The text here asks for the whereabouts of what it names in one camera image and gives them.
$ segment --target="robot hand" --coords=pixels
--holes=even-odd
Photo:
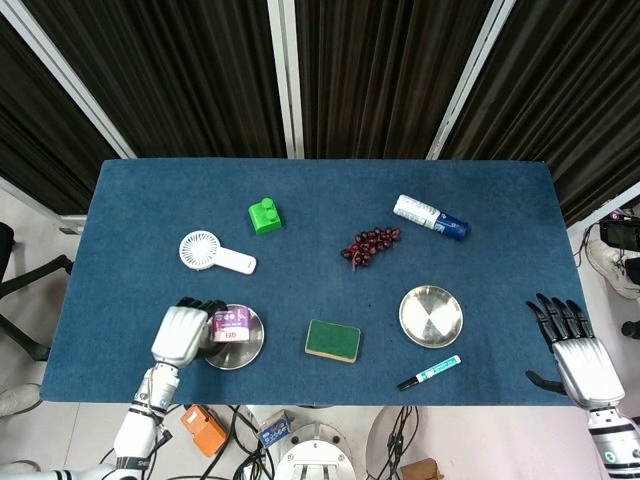
[[[151,347],[156,365],[147,370],[115,438],[116,465],[98,465],[84,472],[51,471],[1,475],[1,480],[139,480],[151,454],[171,438],[164,416],[180,380],[178,372],[198,354],[211,355],[220,346],[209,341],[208,319],[226,310],[220,300],[200,302],[185,297],[169,307]]]
[[[533,302],[527,306],[536,316],[562,381],[545,380],[531,370],[527,377],[587,410],[589,433],[611,478],[640,478],[640,430],[616,408],[624,389],[606,347],[575,302],[549,300],[539,293],[536,297],[542,309]]]

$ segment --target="white and blue bottle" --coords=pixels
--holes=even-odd
[[[467,222],[462,222],[406,195],[398,197],[393,213],[456,240],[462,240],[469,231]]]

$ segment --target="grapes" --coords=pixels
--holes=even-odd
[[[400,241],[399,228],[375,227],[368,232],[360,232],[354,237],[354,243],[340,252],[340,255],[351,262],[353,271],[360,267],[368,267],[373,257],[390,249],[394,242]]]

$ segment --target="small can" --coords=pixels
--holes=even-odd
[[[442,213],[437,208],[406,195],[398,197],[393,213],[456,240],[462,240],[469,231],[467,222]]]
[[[250,318],[251,313],[245,307],[214,313],[212,325],[213,341],[223,343],[248,342]]]

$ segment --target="black curtain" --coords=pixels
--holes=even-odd
[[[640,180],[640,2],[518,1],[441,154],[546,162],[568,224]]]
[[[25,4],[138,156],[286,156],[266,1]]]
[[[298,0],[305,156],[425,158],[489,0]]]
[[[115,152],[0,16],[0,176],[58,214],[86,213]]]

